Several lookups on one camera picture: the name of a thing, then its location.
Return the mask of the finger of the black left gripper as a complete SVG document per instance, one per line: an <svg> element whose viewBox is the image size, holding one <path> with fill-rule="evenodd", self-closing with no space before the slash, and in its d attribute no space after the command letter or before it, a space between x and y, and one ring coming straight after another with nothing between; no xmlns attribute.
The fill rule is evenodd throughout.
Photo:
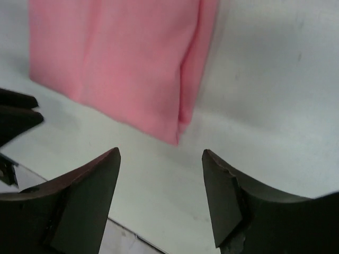
<svg viewBox="0 0 339 254"><path fill-rule="evenodd" d="M41 124L43 116L31 109L1 106L1 145Z"/></svg>
<svg viewBox="0 0 339 254"><path fill-rule="evenodd" d="M36 108L39 106L34 96L2 88L0 89L0 105L17 108Z"/></svg>

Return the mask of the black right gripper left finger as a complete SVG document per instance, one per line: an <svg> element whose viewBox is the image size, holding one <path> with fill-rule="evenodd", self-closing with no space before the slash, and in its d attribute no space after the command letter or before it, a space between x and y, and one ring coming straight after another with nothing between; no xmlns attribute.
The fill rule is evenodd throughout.
<svg viewBox="0 0 339 254"><path fill-rule="evenodd" d="M1 253L98 253L121 156L89 163L18 193L1 194Z"/></svg>

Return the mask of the pink t-shirt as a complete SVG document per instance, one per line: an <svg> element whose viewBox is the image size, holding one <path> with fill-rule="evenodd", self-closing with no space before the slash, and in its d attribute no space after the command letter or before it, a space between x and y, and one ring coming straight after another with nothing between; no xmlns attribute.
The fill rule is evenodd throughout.
<svg viewBox="0 0 339 254"><path fill-rule="evenodd" d="M218 1L29 1L32 81L176 145Z"/></svg>

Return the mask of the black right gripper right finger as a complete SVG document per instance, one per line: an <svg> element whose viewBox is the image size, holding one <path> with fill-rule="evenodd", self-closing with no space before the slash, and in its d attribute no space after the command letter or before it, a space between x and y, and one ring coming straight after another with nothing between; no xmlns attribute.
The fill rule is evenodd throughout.
<svg viewBox="0 0 339 254"><path fill-rule="evenodd" d="M289 194L235 169L209 149L203 178L221 253L338 253L338 193Z"/></svg>

